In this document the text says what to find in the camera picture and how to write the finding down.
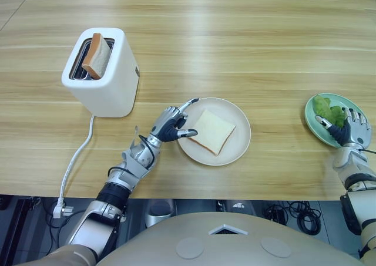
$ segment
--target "white bread slice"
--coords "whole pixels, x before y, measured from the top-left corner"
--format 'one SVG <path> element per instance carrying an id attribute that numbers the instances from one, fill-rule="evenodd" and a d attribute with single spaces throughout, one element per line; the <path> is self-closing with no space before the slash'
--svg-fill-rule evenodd
<path id="1" fill-rule="evenodd" d="M 82 62 L 82 68 L 89 72 L 94 80 L 103 77 L 106 71 L 111 49 L 100 33 L 94 33 L 88 54 Z"/>
<path id="2" fill-rule="evenodd" d="M 193 125 L 192 129 L 196 129 L 199 134 L 190 137 L 190 139 L 217 156 L 234 131 L 235 125 L 223 120 L 221 117 L 216 116 L 206 109 Z"/>

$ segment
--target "beige plate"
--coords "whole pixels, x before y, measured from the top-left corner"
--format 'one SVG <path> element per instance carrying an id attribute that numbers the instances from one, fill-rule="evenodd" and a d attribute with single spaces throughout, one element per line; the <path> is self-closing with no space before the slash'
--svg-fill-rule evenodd
<path id="1" fill-rule="evenodd" d="M 251 142 L 251 126 L 246 115 L 228 100 L 206 97 L 186 109 L 189 116 L 183 129 L 192 128 L 205 109 L 235 125 L 222 151 L 216 156 L 189 138 L 179 139 L 180 147 L 189 157 L 206 165 L 219 166 L 234 162 L 247 151 Z"/>

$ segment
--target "black cable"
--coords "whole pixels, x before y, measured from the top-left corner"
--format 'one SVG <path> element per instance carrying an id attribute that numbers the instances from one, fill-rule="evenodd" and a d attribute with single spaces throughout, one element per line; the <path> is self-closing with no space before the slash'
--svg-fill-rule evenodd
<path id="1" fill-rule="evenodd" d="M 146 147 L 150 150 L 150 153 L 152 154 L 152 157 L 153 157 L 152 162 L 150 162 L 150 164 L 147 167 L 145 167 L 146 169 L 149 169 L 153 165 L 153 163 L 155 161 L 155 155 L 154 155 L 153 150 L 150 148 L 149 144 L 147 143 L 147 138 L 145 138 L 142 135 L 139 135 L 139 137 L 144 142 L 144 144 L 146 145 Z"/>
<path id="2" fill-rule="evenodd" d="M 317 235 L 321 231 L 321 212 L 310 207 L 309 201 L 293 201 L 288 203 L 290 215 L 297 220 L 300 231 L 308 235 Z"/>
<path id="3" fill-rule="evenodd" d="M 49 236 L 50 236 L 50 239 L 51 239 L 51 244 L 50 244 L 50 247 L 46 253 L 46 255 L 50 254 L 51 251 L 52 251 L 52 248 L 53 248 L 53 244 L 55 243 L 56 245 L 58 245 L 58 241 L 57 239 L 55 238 L 55 236 L 53 235 L 53 232 L 52 232 L 52 229 L 60 229 L 62 225 L 65 225 L 67 222 L 66 220 L 62 223 L 62 225 L 53 225 L 52 222 L 53 222 L 53 213 L 50 212 L 50 210 L 52 209 L 52 207 L 57 203 L 58 201 L 57 200 L 54 200 L 53 202 L 50 203 L 50 205 L 48 207 L 46 207 L 46 204 L 45 204 L 45 200 L 44 198 L 42 199 L 42 207 L 45 211 L 45 221 L 46 221 L 46 225 L 48 226 L 48 229 L 49 229 Z"/>
<path id="4" fill-rule="evenodd" d="M 57 240 L 57 248 L 59 248 L 60 247 L 60 242 L 59 242 L 59 240 L 60 240 L 60 232 L 61 232 L 61 229 L 65 226 L 65 225 L 67 225 L 67 223 L 69 222 L 69 220 L 73 217 L 73 216 L 75 216 L 75 215 L 77 215 L 77 214 L 80 214 L 80 213 L 84 213 L 86 210 L 80 210 L 80 211 L 77 211 L 77 212 L 74 212 L 73 214 L 71 214 L 70 216 L 68 216 L 68 217 L 66 217 L 65 218 L 65 220 L 64 220 L 64 222 L 60 225 L 60 227 L 58 228 L 58 235 L 56 236 L 56 240 Z"/>
<path id="5" fill-rule="evenodd" d="M 317 235 L 321 231 L 321 212 L 310 207 L 309 201 L 287 202 L 288 206 L 273 204 L 263 211 L 264 218 L 272 220 L 273 210 L 283 210 L 285 221 L 288 222 L 288 214 L 296 218 L 300 231 L 308 235 Z"/>
<path id="6" fill-rule="evenodd" d="M 266 219 L 272 220 L 273 218 L 273 211 L 274 210 L 283 210 L 284 219 L 287 224 L 288 222 L 288 213 L 286 211 L 286 207 L 281 206 L 280 204 L 273 204 L 272 206 L 268 207 L 267 209 L 263 210 L 263 215 Z"/>
<path id="7" fill-rule="evenodd" d="M 130 173 L 130 171 L 129 171 L 128 169 L 125 169 L 125 168 L 123 168 L 123 167 L 112 166 L 112 167 L 108 170 L 108 172 L 107 172 L 107 176 L 110 176 L 110 172 L 111 172 L 112 169 L 119 169 L 119 170 L 123 170 L 123 171 L 125 171 L 125 172 Z"/>
<path id="8" fill-rule="evenodd" d="M 366 151 L 367 153 L 374 153 L 374 154 L 376 154 L 376 151 L 373 151 L 373 150 L 363 150 L 363 149 L 361 149 L 360 151 Z"/>

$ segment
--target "robotic arm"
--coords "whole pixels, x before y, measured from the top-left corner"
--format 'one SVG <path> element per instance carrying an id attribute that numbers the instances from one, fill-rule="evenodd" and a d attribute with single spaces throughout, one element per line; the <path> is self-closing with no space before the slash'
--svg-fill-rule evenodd
<path id="1" fill-rule="evenodd" d="M 91 266 L 109 254 L 116 242 L 119 223 L 126 219 L 127 200 L 138 182 L 155 167 L 162 143 L 197 135 L 196 130 L 180 128 L 188 117 L 185 109 L 198 100 L 168 107 L 154 123 L 148 137 L 139 135 L 137 145 L 133 139 L 130 148 L 122 153 L 123 161 L 109 169 L 105 185 L 73 229 L 67 245 L 32 263 Z"/>
<path id="2" fill-rule="evenodd" d="M 335 156 L 333 168 L 347 190 L 340 198 L 343 214 L 348 229 L 361 235 L 361 260 L 371 265 L 376 261 L 376 174 L 368 166 L 362 151 L 371 143 L 372 129 L 361 113 L 353 109 L 342 110 L 346 117 L 342 129 L 321 116 L 316 116 L 316 120 L 342 146 Z"/>

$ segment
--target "white cable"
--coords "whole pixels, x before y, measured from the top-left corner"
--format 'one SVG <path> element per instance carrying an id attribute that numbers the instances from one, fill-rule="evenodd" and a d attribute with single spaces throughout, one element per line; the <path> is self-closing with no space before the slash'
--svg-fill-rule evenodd
<path id="1" fill-rule="evenodd" d="M 63 180 L 61 182 L 61 186 L 60 186 L 60 195 L 59 195 L 59 198 L 58 198 L 58 203 L 56 204 L 56 206 L 53 210 L 53 217 L 54 218 L 60 218 L 61 217 L 61 212 L 62 212 L 63 204 L 64 204 L 64 190 L 65 190 L 66 182 L 69 178 L 69 174 L 71 173 L 72 167 L 75 164 L 78 155 L 81 153 L 82 149 L 89 143 L 90 139 L 92 138 L 94 118 L 95 118 L 95 116 L 92 115 L 92 117 L 90 119 L 88 137 L 82 143 L 82 145 L 77 149 L 77 151 L 75 152 L 75 154 L 73 155 L 72 159 L 69 162 L 68 168 L 65 171 L 65 174 L 64 174 Z"/>

